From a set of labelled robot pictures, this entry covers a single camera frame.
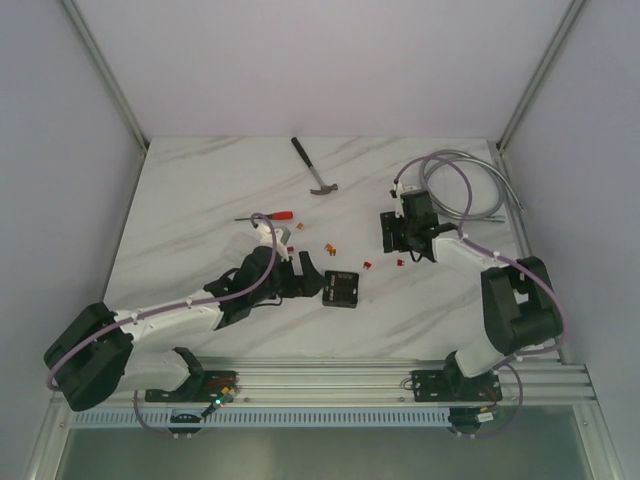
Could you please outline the black fuse box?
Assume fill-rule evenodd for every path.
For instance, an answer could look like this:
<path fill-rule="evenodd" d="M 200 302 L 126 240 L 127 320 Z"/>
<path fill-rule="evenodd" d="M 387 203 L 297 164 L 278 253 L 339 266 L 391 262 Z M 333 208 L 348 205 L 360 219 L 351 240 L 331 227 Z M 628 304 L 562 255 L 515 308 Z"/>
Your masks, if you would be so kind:
<path fill-rule="evenodd" d="M 327 270 L 326 285 L 322 292 L 325 307 L 355 309 L 358 305 L 359 274 Z"/>

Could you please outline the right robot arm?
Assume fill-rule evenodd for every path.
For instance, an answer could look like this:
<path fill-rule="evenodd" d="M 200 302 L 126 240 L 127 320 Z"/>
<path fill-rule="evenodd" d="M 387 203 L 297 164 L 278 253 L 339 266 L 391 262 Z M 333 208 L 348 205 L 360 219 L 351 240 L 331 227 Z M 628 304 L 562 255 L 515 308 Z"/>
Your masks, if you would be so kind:
<path fill-rule="evenodd" d="M 499 253 L 472 247 L 454 224 L 439 221 L 426 190 L 397 184 L 390 195 L 394 209 L 380 214 L 383 251 L 407 252 L 416 262 L 450 267 L 479 285 L 481 292 L 481 333 L 450 353 L 433 378 L 417 380 L 415 391 L 474 400 L 482 388 L 494 385 L 498 364 L 562 336 L 562 316 L 542 260 L 527 257 L 509 263 Z"/>

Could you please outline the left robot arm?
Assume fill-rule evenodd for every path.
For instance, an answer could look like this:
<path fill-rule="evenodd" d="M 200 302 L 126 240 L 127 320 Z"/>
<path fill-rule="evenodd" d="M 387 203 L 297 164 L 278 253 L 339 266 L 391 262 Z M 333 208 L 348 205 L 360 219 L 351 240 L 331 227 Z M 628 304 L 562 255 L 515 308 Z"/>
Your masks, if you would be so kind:
<path fill-rule="evenodd" d="M 44 354 L 50 387 L 74 412 L 129 392 L 148 402 L 218 405 L 235 376 L 205 370 L 198 342 L 257 308 L 323 290 L 326 279 L 308 252 L 299 261 L 296 273 L 291 257 L 259 246 L 186 298 L 136 311 L 114 311 L 103 302 L 85 307 Z"/>

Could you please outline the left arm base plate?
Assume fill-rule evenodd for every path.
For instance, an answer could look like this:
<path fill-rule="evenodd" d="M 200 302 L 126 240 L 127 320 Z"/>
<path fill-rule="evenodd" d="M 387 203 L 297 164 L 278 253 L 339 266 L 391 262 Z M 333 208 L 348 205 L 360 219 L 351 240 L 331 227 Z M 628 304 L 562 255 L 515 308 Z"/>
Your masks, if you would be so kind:
<path fill-rule="evenodd" d="M 190 375 L 174 390 L 147 390 L 144 400 L 149 403 L 209 403 L 222 396 L 224 388 L 233 390 L 236 383 L 236 371 L 203 371 Z"/>

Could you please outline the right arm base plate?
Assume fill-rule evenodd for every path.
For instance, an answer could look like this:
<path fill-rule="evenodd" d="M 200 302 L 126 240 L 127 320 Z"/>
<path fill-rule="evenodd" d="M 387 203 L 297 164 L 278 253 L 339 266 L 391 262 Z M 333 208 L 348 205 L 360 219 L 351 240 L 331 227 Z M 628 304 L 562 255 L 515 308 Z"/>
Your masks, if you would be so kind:
<path fill-rule="evenodd" d="M 494 403 L 503 399 L 499 378 L 491 372 L 467 378 L 443 370 L 414 370 L 410 373 L 410 379 L 416 402 Z"/>

